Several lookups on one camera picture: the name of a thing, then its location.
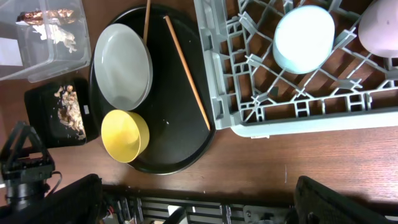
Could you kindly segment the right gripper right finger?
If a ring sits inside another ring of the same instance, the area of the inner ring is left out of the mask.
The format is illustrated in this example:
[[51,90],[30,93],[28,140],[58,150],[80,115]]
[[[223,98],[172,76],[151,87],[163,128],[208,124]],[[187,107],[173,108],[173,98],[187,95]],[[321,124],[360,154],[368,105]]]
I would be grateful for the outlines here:
[[298,178],[294,204],[299,224],[391,223],[386,217],[304,175]]

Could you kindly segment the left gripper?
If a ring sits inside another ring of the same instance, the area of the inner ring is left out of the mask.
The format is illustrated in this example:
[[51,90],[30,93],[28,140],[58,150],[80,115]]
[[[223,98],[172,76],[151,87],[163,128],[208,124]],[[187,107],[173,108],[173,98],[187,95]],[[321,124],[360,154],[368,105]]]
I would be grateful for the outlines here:
[[[29,158],[41,153],[42,157]],[[55,163],[36,130],[17,122],[1,149],[1,185],[20,185],[51,178]]]

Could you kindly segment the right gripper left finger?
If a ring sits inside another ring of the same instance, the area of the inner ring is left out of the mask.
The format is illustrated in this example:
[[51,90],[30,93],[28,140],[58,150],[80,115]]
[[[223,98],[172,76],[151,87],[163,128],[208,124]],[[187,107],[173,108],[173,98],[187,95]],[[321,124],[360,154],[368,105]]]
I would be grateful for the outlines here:
[[97,223],[102,199],[102,181],[90,174],[22,210],[2,206],[1,224]]

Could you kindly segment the food scraps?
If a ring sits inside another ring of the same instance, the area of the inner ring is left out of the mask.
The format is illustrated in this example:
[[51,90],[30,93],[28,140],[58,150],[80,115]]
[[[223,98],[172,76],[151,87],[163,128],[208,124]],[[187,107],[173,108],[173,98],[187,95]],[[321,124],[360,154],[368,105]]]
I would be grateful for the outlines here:
[[58,103],[61,105],[57,112],[60,123],[72,129],[78,140],[86,138],[77,92],[73,85],[60,86],[53,95],[58,98]]

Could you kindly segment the yellow bowl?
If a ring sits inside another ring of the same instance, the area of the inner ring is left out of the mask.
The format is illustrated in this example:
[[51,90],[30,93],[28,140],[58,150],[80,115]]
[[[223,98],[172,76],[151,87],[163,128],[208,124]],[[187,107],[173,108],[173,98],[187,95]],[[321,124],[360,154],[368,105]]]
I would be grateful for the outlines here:
[[147,148],[149,127],[137,113],[112,110],[102,121],[101,138],[107,153],[114,160],[129,163]]

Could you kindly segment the white tissue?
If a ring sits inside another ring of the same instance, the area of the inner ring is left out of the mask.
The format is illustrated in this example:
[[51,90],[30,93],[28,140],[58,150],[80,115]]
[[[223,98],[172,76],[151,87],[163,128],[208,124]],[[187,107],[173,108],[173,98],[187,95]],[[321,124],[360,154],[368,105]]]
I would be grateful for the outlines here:
[[33,25],[34,33],[40,34],[41,40],[51,40],[53,44],[62,42],[70,53],[76,52],[75,36],[58,25],[49,24],[49,32],[46,32],[45,25]]

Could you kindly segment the grey plate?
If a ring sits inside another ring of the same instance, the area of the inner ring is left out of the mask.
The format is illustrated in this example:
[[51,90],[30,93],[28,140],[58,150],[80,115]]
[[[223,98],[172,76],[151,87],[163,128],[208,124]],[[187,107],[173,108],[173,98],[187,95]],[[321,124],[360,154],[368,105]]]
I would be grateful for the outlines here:
[[93,64],[98,88],[113,107],[131,111],[148,96],[152,59],[142,38],[129,26],[115,23],[102,31]]

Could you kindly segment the blue cup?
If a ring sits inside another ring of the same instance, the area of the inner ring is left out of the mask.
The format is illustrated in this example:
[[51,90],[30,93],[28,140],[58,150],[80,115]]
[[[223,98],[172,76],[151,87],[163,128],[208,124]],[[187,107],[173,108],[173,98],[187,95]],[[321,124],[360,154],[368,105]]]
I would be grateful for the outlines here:
[[278,66],[289,73],[316,70],[331,54],[335,23],[320,6],[305,5],[288,12],[278,23],[272,53]]

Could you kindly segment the wooden chopstick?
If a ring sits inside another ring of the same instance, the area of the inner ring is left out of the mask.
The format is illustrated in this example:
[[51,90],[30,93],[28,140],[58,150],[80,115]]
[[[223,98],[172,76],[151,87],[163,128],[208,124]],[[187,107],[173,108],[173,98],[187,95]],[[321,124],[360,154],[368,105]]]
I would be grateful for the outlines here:
[[143,33],[143,41],[145,45],[147,45],[147,37],[149,32],[150,6],[151,6],[151,0],[147,0],[146,16],[144,21],[144,33]]
[[180,57],[182,65],[183,65],[183,69],[185,70],[188,82],[189,82],[190,87],[192,89],[192,92],[194,94],[194,97],[195,97],[195,100],[197,102],[197,105],[198,105],[198,107],[200,109],[201,115],[203,116],[203,119],[205,121],[206,127],[208,128],[208,130],[210,130],[211,129],[210,122],[209,122],[208,117],[206,115],[205,108],[204,108],[203,103],[201,101],[201,98],[200,98],[200,96],[198,94],[197,88],[196,88],[196,86],[194,84],[194,81],[193,81],[193,78],[192,78],[192,74],[190,73],[187,61],[185,60],[184,54],[182,52],[182,48],[181,48],[180,43],[178,41],[178,38],[177,38],[177,35],[175,33],[175,30],[174,30],[174,27],[172,25],[172,22],[170,20],[170,17],[169,16],[164,16],[164,19],[165,19],[165,21],[167,23],[167,27],[169,28],[169,31],[170,31],[170,34],[172,36],[174,45],[175,45],[175,47],[177,49],[178,55]]

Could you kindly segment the pink cup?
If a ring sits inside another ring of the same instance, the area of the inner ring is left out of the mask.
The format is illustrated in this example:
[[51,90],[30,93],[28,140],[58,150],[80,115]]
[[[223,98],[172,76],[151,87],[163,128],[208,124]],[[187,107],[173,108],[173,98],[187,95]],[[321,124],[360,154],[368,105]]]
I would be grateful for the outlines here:
[[397,0],[373,1],[360,20],[358,35],[372,54],[397,58]]

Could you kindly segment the gold foil wrapper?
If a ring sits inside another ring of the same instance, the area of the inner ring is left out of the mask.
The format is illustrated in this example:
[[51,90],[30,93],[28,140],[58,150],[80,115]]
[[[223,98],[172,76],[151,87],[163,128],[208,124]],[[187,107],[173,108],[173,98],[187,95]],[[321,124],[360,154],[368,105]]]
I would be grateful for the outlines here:
[[25,26],[40,26],[46,21],[50,24],[71,24],[78,19],[74,10],[52,9],[47,11],[22,12],[16,19],[16,24]]

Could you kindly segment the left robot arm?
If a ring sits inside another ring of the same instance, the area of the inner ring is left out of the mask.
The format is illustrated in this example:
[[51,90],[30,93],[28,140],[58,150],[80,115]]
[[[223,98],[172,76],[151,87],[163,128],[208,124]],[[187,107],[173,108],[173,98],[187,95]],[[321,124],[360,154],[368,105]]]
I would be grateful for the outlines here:
[[23,121],[16,124],[1,150],[1,176],[6,201],[19,211],[42,200],[49,191],[55,163],[35,129]]

